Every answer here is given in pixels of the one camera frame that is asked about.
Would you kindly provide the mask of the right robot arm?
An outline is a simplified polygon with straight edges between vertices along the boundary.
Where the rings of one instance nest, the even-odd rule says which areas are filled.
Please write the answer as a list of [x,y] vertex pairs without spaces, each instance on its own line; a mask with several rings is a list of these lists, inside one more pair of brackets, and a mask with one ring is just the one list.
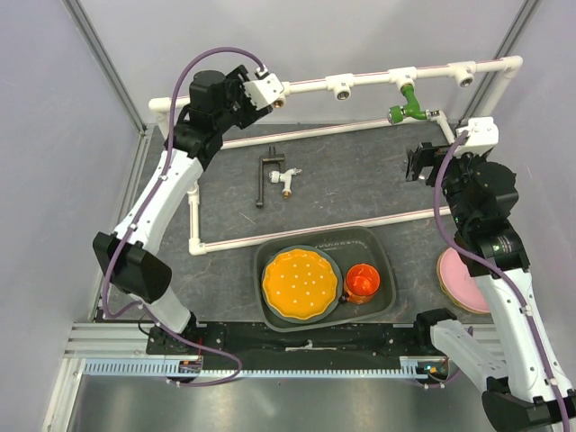
[[446,201],[456,226],[438,231],[467,268],[489,306],[503,351],[498,359],[446,310],[421,312],[412,331],[422,354],[447,355],[481,394],[484,413],[497,431],[550,427],[575,429],[575,387],[563,372],[536,306],[530,262],[509,221],[518,201],[516,175],[487,154],[458,155],[463,143],[435,147],[429,142],[407,152],[406,178],[423,168],[434,188],[433,211]]

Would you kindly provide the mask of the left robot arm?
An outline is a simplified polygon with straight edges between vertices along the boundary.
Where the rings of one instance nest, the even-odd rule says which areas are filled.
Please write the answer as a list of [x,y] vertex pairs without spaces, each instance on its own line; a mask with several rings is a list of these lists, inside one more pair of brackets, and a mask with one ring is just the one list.
[[171,288],[172,270],[157,252],[168,223],[185,193],[200,179],[221,150],[224,134],[245,129],[273,110],[284,93],[277,76],[259,69],[250,78],[244,66],[228,74],[204,70],[189,85],[183,107],[173,100],[170,131],[155,174],[127,216],[110,234],[93,240],[106,286],[114,286],[146,308],[168,328],[166,343],[178,354],[197,344],[193,314]]

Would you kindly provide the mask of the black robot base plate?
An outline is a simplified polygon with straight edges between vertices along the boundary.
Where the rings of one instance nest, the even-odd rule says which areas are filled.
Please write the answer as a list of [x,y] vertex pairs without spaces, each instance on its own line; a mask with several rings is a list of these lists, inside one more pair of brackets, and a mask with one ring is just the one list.
[[381,351],[387,356],[446,355],[426,342],[420,331],[411,324],[347,323],[282,333],[262,322],[209,321],[200,324],[190,339],[197,345],[223,350],[235,356],[249,350],[286,352],[313,348]]

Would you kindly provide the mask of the green plastic water faucet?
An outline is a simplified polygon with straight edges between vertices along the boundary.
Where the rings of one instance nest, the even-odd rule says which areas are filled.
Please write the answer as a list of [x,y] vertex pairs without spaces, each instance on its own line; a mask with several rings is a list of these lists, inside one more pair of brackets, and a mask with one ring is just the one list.
[[417,121],[427,121],[440,115],[439,110],[424,110],[420,107],[419,100],[415,95],[413,84],[406,84],[400,89],[406,103],[404,105],[394,105],[388,111],[388,121],[390,124],[397,124],[410,118]]

